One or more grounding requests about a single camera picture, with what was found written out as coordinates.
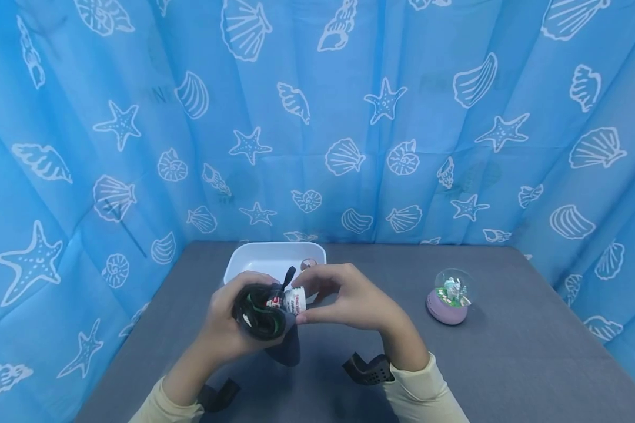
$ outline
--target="gray tabletop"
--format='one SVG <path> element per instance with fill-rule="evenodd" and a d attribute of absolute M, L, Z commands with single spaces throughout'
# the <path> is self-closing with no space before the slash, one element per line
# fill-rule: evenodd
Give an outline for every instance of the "gray tabletop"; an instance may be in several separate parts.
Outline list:
<path fill-rule="evenodd" d="M 77 422 L 127 422 L 200 328 L 234 243 L 191 244 L 118 352 Z M 514 249 L 326 244 L 328 263 L 351 262 L 396 300 L 437 356 L 470 422 L 635 423 L 635 384 Z M 455 327 L 430 317 L 425 298 L 444 268 L 468 271 L 479 297 Z M 341 365 L 383 348 L 375 333 L 338 325 L 299 329 L 302 360 L 284 368 L 265 353 L 218 371 L 242 387 L 202 422 L 395 422 L 380 387 L 350 381 Z"/>

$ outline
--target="black plastic part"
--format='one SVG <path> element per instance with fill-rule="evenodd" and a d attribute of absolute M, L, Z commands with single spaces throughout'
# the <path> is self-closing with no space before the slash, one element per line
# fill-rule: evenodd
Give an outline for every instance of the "black plastic part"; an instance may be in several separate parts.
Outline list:
<path fill-rule="evenodd" d="M 390 360 L 383 354 L 377 355 L 370 362 L 364 362 L 362 357 L 354 352 L 348 361 L 344 362 L 343 369 L 353 382 L 368 387 L 395 380 L 390 373 Z"/>

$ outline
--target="sleeve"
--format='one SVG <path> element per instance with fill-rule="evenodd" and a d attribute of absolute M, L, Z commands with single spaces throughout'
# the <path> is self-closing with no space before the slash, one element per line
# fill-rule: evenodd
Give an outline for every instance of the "sleeve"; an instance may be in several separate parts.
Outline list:
<path fill-rule="evenodd" d="M 197 402 L 187 406 L 174 404 L 162 390 L 163 379 L 158 380 L 129 423 L 191 423 L 205 412 Z"/>
<path fill-rule="evenodd" d="M 433 354 L 425 369 L 405 371 L 390 365 L 390 372 L 395 380 L 384 382 L 383 390 L 400 423 L 468 423 Z"/>

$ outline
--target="snow globe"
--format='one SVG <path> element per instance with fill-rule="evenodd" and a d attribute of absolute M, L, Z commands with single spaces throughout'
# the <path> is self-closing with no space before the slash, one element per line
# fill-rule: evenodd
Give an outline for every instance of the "snow globe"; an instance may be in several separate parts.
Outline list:
<path fill-rule="evenodd" d="M 435 277 L 435 289 L 428 294 L 426 307 L 443 324 L 458 325 L 466 319 L 473 300 L 473 278 L 463 270 L 447 268 Z"/>

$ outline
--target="blue curtain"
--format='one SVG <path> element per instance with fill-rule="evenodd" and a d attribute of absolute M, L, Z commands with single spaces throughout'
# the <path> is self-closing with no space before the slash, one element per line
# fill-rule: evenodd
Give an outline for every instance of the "blue curtain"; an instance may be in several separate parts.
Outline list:
<path fill-rule="evenodd" d="M 635 379 L 635 0 L 0 1 L 0 421 L 194 240 L 514 246 Z"/>

